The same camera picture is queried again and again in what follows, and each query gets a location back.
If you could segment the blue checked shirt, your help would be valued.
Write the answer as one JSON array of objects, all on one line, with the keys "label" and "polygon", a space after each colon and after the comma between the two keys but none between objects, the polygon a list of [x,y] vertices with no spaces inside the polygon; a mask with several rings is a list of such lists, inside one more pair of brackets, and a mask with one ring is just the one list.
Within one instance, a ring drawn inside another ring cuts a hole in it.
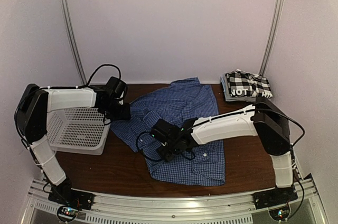
[{"label": "blue checked shirt", "polygon": [[223,142],[217,140],[162,160],[162,146],[151,129],[162,119],[180,130],[180,138],[189,140],[190,119],[218,115],[218,105],[210,85],[197,77],[173,81],[169,86],[143,95],[130,104],[131,119],[115,121],[112,132],[135,153],[145,154],[151,178],[184,185],[220,186],[226,182]]}]

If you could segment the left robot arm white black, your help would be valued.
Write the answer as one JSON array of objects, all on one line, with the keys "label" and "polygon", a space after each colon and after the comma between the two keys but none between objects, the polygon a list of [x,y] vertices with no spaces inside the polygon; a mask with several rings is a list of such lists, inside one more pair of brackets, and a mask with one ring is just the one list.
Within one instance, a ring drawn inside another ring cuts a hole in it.
[{"label": "left robot arm white black", "polygon": [[124,102],[127,90],[115,78],[104,85],[26,87],[15,111],[15,126],[63,204],[73,204],[76,193],[56,153],[101,155],[110,122],[130,118],[129,104]]}]

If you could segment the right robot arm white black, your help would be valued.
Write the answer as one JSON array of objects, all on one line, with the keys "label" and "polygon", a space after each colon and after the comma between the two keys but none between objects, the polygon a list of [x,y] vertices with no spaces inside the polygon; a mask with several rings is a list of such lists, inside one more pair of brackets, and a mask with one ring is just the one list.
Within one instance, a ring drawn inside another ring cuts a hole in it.
[{"label": "right robot arm white black", "polygon": [[271,191],[271,199],[280,204],[291,195],[294,178],[289,119],[266,98],[257,98],[254,104],[230,113],[189,119],[181,127],[159,119],[151,136],[161,143],[157,151],[166,162],[218,140],[257,136],[273,163],[276,188]]}]

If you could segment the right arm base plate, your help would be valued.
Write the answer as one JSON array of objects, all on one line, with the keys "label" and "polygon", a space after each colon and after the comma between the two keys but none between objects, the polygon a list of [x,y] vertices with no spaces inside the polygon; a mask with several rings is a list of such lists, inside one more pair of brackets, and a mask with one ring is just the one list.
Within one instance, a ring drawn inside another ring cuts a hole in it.
[{"label": "right arm base plate", "polygon": [[293,187],[273,188],[256,192],[252,196],[256,210],[275,207],[298,199],[298,195]]}]

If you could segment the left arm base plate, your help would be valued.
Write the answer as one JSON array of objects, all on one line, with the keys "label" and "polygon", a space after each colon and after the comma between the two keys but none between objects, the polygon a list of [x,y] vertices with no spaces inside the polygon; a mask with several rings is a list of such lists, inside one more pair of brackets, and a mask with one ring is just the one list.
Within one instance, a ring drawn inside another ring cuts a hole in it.
[{"label": "left arm base plate", "polygon": [[67,187],[60,188],[59,186],[52,188],[48,196],[49,201],[79,210],[91,210],[93,198],[94,195],[92,193]]}]

